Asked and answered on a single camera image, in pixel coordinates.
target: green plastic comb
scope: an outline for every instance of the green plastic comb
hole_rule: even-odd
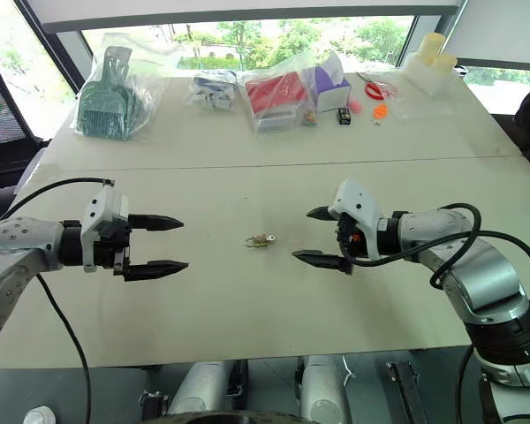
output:
[[[102,79],[89,81],[80,93],[77,131],[91,137],[129,138],[140,99],[125,85],[132,50],[109,46],[104,53]]]

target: black mesh chair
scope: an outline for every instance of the black mesh chair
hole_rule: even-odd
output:
[[[32,134],[0,75],[0,215],[13,202],[27,165],[46,144]]]

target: white table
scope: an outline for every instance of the white table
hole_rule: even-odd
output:
[[[241,102],[236,113],[185,106],[189,79],[177,78],[143,134],[128,141],[82,137],[70,128],[69,117],[42,162],[58,171],[145,170],[520,155],[461,79],[452,90],[450,115],[402,122],[389,115],[374,126],[371,113],[379,102],[365,95],[360,77],[347,78],[364,106],[352,115],[350,126],[339,125],[335,112],[326,112],[315,128],[260,139]],[[404,96],[420,96],[407,82],[398,88]]]
[[[429,286],[430,271],[421,265],[401,261],[356,269],[349,277],[291,256],[303,248],[337,252],[335,225],[305,213],[329,203],[344,178],[367,187],[386,214],[470,202],[481,210],[484,229],[509,232],[530,245],[530,166],[523,157],[53,177],[90,175],[114,178],[133,212],[185,222],[169,232],[134,232],[132,262],[190,263],[179,274],[145,282],[80,268],[44,275],[93,367],[467,344],[463,324],[443,292]],[[39,168],[22,195],[51,176],[50,167]],[[23,213],[80,219],[99,188],[69,185],[44,194]],[[245,248],[244,239],[259,232],[278,239],[265,249]],[[525,255],[495,245],[530,291]],[[62,323],[33,282],[0,335],[0,367],[79,365]]]

